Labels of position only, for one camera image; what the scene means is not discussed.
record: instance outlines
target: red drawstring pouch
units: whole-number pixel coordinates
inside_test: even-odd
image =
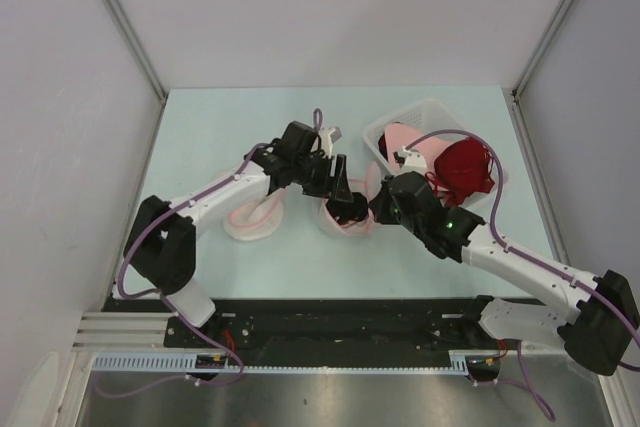
[[[491,178],[493,158],[475,139],[467,138],[447,147],[435,160],[434,172],[427,173],[436,195],[445,204],[462,204],[475,192],[488,194],[495,182]]]

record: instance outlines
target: white table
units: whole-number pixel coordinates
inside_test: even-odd
[[[514,240],[551,255],[540,213],[498,86],[185,89],[169,96],[142,190],[142,199],[168,200],[235,167],[257,142],[269,142],[292,120],[338,125],[350,177],[363,178],[373,155],[362,140],[376,118],[423,98],[438,99],[496,150],[510,175],[498,226]],[[285,219],[271,237],[231,239],[217,225],[197,245],[196,278],[214,298],[444,298],[524,296],[483,271],[439,260],[401,227],[380,227],[368,238],[335,239],[322,232],[311,200],[293,186]],[[490,203],[476,210],[488,219]],[[133,269],[126,289],[150,284]]]

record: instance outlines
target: gray wall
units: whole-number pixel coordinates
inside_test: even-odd
[[[160,105],[101,0],[0,0],[0,425],[99,307]]]
[[[640,301],[640,0],[579,0],[522,104],[571,262]]]

